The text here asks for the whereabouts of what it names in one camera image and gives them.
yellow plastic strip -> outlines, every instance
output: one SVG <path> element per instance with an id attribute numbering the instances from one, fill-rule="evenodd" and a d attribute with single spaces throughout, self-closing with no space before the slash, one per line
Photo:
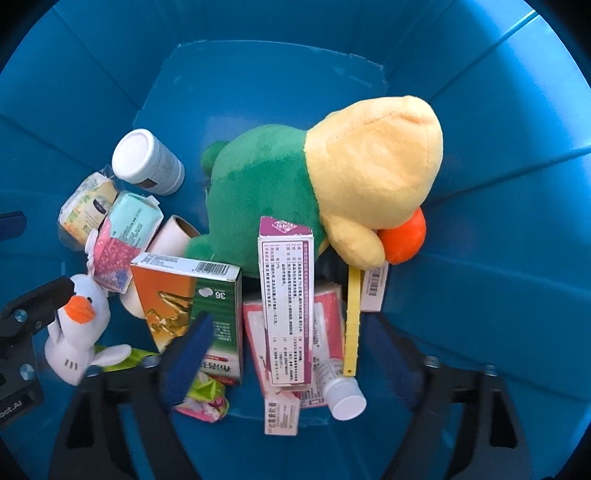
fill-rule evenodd
<path id="1" fill-rule="evenodd" d="M 343 375 L 354 377 L 357 371 L 359 349 L 359 312 L 361 306 L 361 270 L 349 267 L 349 290 L 347 295 L 347 322 L 345 324 L 345 354 Z"/>

orange duck beak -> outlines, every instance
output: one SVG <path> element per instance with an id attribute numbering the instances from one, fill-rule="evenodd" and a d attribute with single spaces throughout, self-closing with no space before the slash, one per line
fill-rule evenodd
<path id="1" fill-rule="evenodd" d="M 76 323 L 84 325 L 95 318 L 96 312 L 90 301 L 80 295 L 74 295 L 64 306 L 66 315 Z"/>
<path id="2" fill-rule="evenodd" d="M 420 207 L 406 223 L 390 230 L 379 230 L 386 261 L 398 265 L 414 257 L 423 246 L 427 224 Z"/>

teal and pink package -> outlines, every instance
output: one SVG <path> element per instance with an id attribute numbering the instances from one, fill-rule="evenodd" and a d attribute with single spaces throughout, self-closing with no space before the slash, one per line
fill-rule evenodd
<path id="1" fill-rule="evenodd" d="M 158 201 L 122 192 L 111 211 L 86 244 L 89 273 L 103 288 L 125 293 L 131 282 L 131 261 L 143 253 L 164 215 Z"/>

green and yellow plush duck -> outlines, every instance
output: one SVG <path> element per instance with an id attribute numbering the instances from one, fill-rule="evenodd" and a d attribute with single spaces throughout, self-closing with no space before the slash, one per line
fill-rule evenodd
<path id="1" fill-rule="evenodd" d="M 330 244 L 361 270 L 407 260 L 423 243 L 420 206 L 442 155 L 435 113 L 411 96 L 354 103 L 308 131 L 264 125 L 216 142 L 202 157 L 209 234 L 186 256 L 258 277 L 259 224 L 270 216 L 311 228 L 316 258 Z"/>

orange and green medicine box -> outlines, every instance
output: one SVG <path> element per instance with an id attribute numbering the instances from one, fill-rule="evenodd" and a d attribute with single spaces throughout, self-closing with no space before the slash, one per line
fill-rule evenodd
<path id="1" fill-rule="evenodd" d="M 183 335 L 200 312 L 213 315 L 213 344 L 201 370 L 225 384 L 242 381 L 242 273 L 239 267 L 143 253 L 131 263 L 158 350 Z"/>

